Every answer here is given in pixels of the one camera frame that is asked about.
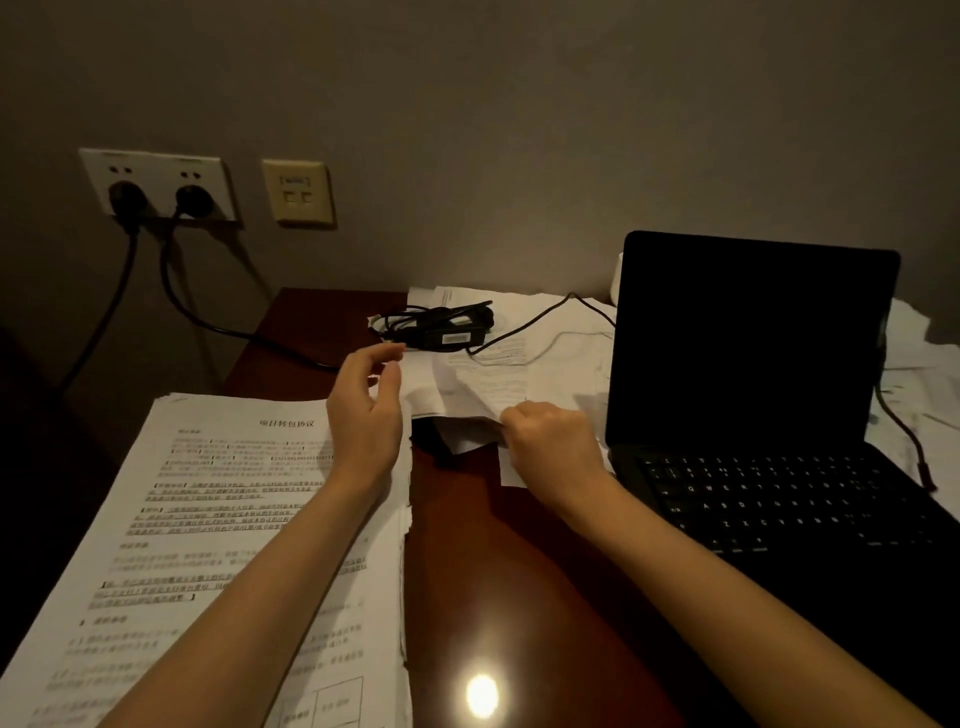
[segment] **forearm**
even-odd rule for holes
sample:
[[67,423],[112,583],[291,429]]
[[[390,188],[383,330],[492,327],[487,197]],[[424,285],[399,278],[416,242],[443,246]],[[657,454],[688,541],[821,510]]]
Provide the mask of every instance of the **forearm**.
[[262,725],[375,489],[333,474],[102,726]]
[[765,726],[935,725],[756,583],[669,525],[612,478],[571,525],[647,595]]

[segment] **laptop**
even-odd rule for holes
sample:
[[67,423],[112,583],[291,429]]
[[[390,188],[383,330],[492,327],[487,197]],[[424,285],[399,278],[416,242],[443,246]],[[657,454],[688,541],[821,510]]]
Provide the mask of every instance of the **laptop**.
[[900,257],[635,231],[606,439],[637,498],[960,723],[960,524],[864,442]]

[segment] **stack of papers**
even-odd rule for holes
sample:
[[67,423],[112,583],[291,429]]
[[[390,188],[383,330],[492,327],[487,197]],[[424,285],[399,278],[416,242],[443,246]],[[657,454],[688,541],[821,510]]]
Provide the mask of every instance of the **stack of papers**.
[[[433,290],[412,288],[407,303],[454,308],[492,301],[490,341],[562,299],[545,293],[524,296],[439,286]],[[613,306],[587,301],[616,320]],[[523,487],[495,426],[500,413],[524,400],[583,410],[603,448],[612,354],[610,323],[579,301],[570,300],[531,327],[473,357],[466,352],[407,352],[400,364],[403,392],[414,417],[440,418],[437,429],[454,454],[498,443],[501,484]]]
[[[934,498],[960,518],[960,348],[926,341],[930,320],[894,299],[887,322],[887,361],[880,390],[920,438],[939,491]],[[917,451],[874,397],[867,442],[919,482]]]
[[[410,417],[267,726],[412,724],[402,655]],[[170,395],[0,680],[0,725],[93,726],[324,485],[324,401]]]

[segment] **desk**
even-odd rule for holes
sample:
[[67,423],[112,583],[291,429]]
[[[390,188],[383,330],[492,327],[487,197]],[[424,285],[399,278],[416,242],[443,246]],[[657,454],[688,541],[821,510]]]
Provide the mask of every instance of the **desk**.
[[[366,319],[406,294],[283,289],[257,332],[339,363],[375,342]],[[234,397],[319,400],[334,375],[247,346]],[[620,572],[524,490],[501,488],[495,446],[437,463],[414,448],[405,618],[416,728],[677,726],[743,714]],[[500,706],[472,717],[485,672]]]

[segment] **wall socket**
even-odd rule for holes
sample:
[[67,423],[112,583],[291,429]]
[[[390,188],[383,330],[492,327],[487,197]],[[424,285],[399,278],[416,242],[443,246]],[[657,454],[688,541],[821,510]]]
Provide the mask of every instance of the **wall socket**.
[[322,162],[264,159],[263,180],[278,222],[336,225],[330,175]]
[[152,217],[173,217],[177,209],[177,190],[187,184],[198,184],[213,198],[214,210],[209,218],[236,220],[227,170],[219,157],[81,149],[80,159],[97,193],[100,207],[107,215],[113,214],[109,189],[115,182],[139,185],[150,203],[148,214]]

